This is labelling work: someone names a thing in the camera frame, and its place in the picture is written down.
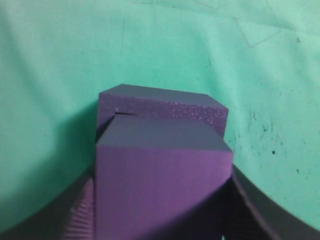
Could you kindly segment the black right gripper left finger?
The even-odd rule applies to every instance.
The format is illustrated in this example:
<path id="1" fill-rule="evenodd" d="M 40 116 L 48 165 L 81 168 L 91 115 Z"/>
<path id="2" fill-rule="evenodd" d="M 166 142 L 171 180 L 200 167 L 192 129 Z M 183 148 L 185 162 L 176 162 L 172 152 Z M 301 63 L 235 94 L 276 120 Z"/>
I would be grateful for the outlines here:
<path id="1" fill-rule="evenodd" d="M 94 239 L 94 167 L 53 201 L 0 234 L 2 240 Z"/>

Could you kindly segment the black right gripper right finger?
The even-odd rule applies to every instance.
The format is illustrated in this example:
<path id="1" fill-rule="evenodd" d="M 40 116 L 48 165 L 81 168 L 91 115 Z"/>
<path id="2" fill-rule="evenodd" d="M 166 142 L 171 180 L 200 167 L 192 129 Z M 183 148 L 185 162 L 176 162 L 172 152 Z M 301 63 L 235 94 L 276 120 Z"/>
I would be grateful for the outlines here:
<path id="1" fill-rule="evenodd" d="M 320 231 L 295 217 L 232 169 L 226 240 L 318 240 Z"/>

